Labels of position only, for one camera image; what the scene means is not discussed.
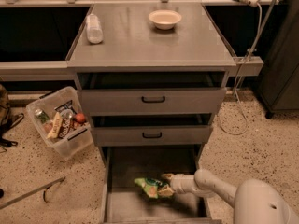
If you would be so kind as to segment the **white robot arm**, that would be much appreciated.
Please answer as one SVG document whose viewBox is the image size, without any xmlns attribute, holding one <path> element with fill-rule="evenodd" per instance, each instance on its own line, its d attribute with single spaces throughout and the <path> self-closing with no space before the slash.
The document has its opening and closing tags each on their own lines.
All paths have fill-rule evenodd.
<svg viewBox="0 0 299 224">
<path fill-rule="evenodd" d="M 207 169 L 193 175 L 162 174 L 171 194 L 192 193 L 197 197 L 216 193 L 233 209 L 234 224 L 299 224 L 299 216 L 269 184 L 248 179 L 238 187 L 221 180 Z"/>
</svg>

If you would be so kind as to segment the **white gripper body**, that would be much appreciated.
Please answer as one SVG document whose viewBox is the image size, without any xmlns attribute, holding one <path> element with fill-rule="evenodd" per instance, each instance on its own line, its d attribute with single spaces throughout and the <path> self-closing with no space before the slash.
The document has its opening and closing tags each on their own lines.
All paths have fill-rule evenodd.
<svg viewBox="0 0 299 224">
<path fill-rule="evenodd" d="M 185 194 L 196 192 L 196 183 L 193 175 L 176 174 L 170 180 L 172 190 L 177 194 Z"/>
</svg>

